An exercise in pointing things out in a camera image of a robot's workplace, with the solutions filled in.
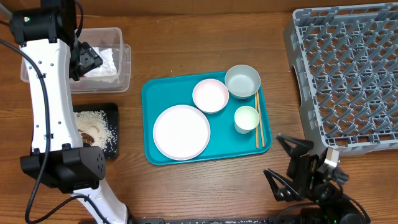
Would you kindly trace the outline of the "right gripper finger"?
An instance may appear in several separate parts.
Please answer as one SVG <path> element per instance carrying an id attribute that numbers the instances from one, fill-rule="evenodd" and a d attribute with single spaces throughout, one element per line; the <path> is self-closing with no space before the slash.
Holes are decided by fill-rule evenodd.
<path id="1" fill-rule="evenodd" d="M 276 140 L 290 157 L 300 157 L 313 149 L 314 143 L 305 139 L 297 139 L 285 134 L 278 134 Z"/>
<path id="2" fill-rule="evenodd" d="M 265 169 L 263 173 L 268 180 L 274 198 L 278 202 L 301 201 L 301 197 L 293 188 L 293 182 L 291 180 L 286 179 L 271 169 Z"/>

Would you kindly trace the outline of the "white napkin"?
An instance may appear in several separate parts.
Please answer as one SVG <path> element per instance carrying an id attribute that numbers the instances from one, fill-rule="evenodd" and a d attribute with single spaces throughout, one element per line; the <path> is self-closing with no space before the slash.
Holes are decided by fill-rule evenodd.
<path id="1" fill-rule="evenodd" d="M 114 63 L 112 49 L 101 50 L 99 47 L 93 47 L 93 49 L 101 57 L 103 64 L 84 74 L 84 77 L 110 77 L 116 75 L 118 72 Z"/>

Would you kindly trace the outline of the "small white cup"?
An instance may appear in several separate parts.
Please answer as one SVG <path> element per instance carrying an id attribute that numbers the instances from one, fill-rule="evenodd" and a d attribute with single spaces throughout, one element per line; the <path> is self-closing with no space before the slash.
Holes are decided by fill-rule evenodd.
<path id="1" fill-rule="evenodd" d="M 241 106 L 234 114 L 234 127 L 240 134 L 247 134 L 259 125 L 259 113 L 251 106 Z"/>

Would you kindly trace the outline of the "rice grains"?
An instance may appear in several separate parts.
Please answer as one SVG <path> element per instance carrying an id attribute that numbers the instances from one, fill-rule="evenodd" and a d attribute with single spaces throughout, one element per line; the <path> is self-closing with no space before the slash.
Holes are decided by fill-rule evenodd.
<path id="1" fill-rule="evenodd" d="M 106 117 L 105 111 L 81 111 L 74 115 L 78 132 L 94 138 L 95 142 L 91 146 L 99 147 L 108 158 L 117 154 L 117 129 Z"/>

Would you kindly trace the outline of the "large white plate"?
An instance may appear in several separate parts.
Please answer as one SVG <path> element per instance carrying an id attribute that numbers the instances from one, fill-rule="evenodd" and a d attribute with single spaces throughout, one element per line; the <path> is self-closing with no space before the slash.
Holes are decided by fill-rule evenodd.
<path id="1" fill-rule="evenodd" d="M 156 148 L 169 159 L 187 161 L 207 147 L 211 128 L 207 117 L 189 105 L 175 105 L 158 116 L 153 127 Z"/>

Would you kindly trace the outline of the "brown food scrap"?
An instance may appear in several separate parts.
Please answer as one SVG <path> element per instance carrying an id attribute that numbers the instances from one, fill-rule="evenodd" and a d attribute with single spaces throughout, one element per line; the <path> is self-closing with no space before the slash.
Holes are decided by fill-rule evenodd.
<path id="1" fill-rule="evenodd" d="M 80 133 L 80 135 L 84 146 L 91 146 L 95 142 L 94 138 L 87 133 Z"/>

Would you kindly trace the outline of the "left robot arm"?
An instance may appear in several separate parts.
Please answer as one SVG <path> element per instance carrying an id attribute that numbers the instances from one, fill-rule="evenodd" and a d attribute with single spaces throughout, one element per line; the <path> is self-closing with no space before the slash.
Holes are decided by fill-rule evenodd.
<path id="1" fill-rule="evenodd" d="M 83 9 L 76 1 L 42 1 L 12 15 L 10 48 L 24 58 L 34 117 L 31 150 L 21 157 L 21 169 L 37 185 L 79 200 L 96 223 L 133 223 L 105 179 L 103 151 L 84 146 L 75 122 L 70 82 L 101 64 L 79 42 L 82 27 Z"/>

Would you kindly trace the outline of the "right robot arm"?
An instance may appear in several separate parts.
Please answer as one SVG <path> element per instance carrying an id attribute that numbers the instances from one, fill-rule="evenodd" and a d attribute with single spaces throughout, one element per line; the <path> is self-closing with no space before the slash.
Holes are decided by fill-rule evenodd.
<path id="1" fill-rule="evenodd" d="M 349 175 L 338 166 L 337 150 L 328 147 L 311 155 L 312 141 L 284 134 L 276 140 L 290 157 L 287 177 L 271 169 L 265 169 L 264 175 L 278 202 L 301 203 L 284 209 L 269 223 L 371 223 L 365 209 L 343 191 Z"/>

